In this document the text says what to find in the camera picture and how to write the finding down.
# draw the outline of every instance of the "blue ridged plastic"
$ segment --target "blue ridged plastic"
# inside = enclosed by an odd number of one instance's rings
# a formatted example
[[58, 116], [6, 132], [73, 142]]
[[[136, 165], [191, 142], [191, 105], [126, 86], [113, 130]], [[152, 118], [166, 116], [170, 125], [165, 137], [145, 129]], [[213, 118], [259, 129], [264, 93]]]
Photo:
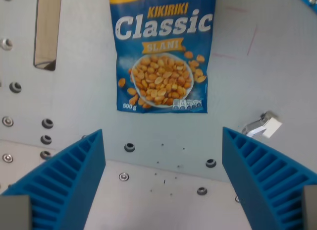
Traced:
[[101, 130], [44, 162], [3, 195], [29, 195], [33, 230], [82, 230], [106, 166]]
[[315, 13], [317, 13], [317, 4], [311, 5], [308, 0], [302, 0], [308, 7], [310, 7]]
[[253, 230], [303, 229], [302, 192], [317, 184], [314, 172], [226, 127], [222, 164]]

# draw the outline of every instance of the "white surface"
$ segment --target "white surface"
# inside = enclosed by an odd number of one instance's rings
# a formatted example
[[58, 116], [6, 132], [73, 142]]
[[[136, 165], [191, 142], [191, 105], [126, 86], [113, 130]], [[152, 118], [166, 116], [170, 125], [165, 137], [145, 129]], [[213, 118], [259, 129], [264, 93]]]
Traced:
[[277, 119], [271, 117], [266, 124], [264, 124], [264, 128], [266, 128], [265, 132], [263, 133], [264, 137], [270, 138], [279, 127], [281, 127], [282, 123], [278, 121]]
[[[11, 164], [0, 160], [0, 193], [43, 162], [41, 151], [0, 141], [0, 155], [14, 158]], [[119, 180], [122, 172], [130, 175], [128, 181]], [[199, 196], [199, 187], [207, 188], [207, 195]], [[85, 229], [251, 230], [235, 196], [229, 183], [107, 161]]]
[[[272, 110], [283, 125], [267, 144], [317, 171], [317, 16], [300, 0], [217, 0], [207, 115], [116, 110], [108, 0], [62, 0], [54, 72], [33, 67], [36, 0], [0, 0], [0, 14], [0, 37], [13, 42], [0, 50], [0, 117], [14, 119], [12, 128], [0, 125], [0, 139], [41, 146], [47, 134], [61, 150], [102, 128], [108, 159], [228, 181], [222, 127]], [[8, 88], [14, 81], [20, 94]], [[54, 128], [44, 129], [44, 118]], [[205, 166], [210, 158], [214, 169]]]

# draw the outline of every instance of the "red mark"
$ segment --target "red mark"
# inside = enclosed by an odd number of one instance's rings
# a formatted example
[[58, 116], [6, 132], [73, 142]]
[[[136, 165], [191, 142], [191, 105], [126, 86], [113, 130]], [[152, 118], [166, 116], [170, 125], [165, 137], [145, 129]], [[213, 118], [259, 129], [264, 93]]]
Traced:
[[213, 53], [212, 54], [214, 57], [219, 57], [219, 58], [229, 58], [229, 59], [237, 59], [236, 57], [226, 55], [226, 54], [219, 54], [219, 53]]
[[250, 46], [249, 46], [249, 50], [248, 50], [247, 56], [248, 56], [249, 53], [250, 53], [250, 50], [251, 50], [251, 47], [252, 47], [252, 44], [253, 44], [253, 41], [254, 41], [254, 38], [255, 38], [255, 36], [256, 36], [257, 31], [258, 31], [258, 26], [256, 25], [256, 28], [255, 28], [254, 34], [253, 34], [253, 38], [252, 38], [251, 43], [250, 43]]
[[229, 10], [236, 11], [236, 12], [241, 12], [241, 13], [247, 13], [247, 12], [248, 12], [246, 9], [237, 8], [237, 7], [232, 7], [232, 6], [226, 6], [225, 8], [226, 8], [226, 9], [229, 9]]

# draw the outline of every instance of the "snack bag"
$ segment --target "snack bag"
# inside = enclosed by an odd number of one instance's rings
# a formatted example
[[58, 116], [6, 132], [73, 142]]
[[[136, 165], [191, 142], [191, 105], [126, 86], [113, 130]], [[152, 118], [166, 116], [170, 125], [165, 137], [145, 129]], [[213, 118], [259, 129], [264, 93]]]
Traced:
[[215, 0], [109, 0], [117, 109], [207, 113]]

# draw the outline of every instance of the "gray block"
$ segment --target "gray block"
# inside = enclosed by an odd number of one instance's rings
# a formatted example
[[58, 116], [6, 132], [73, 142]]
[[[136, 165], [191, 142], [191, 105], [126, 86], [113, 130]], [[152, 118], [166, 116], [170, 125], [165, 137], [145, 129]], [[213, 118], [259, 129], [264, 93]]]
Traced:
[[0, 229], [32, 229], [31, 202], [28, 195], [0, 196]]
[[304, 230], [317, 230], [317, 185], [304, 186], [302, 209]]

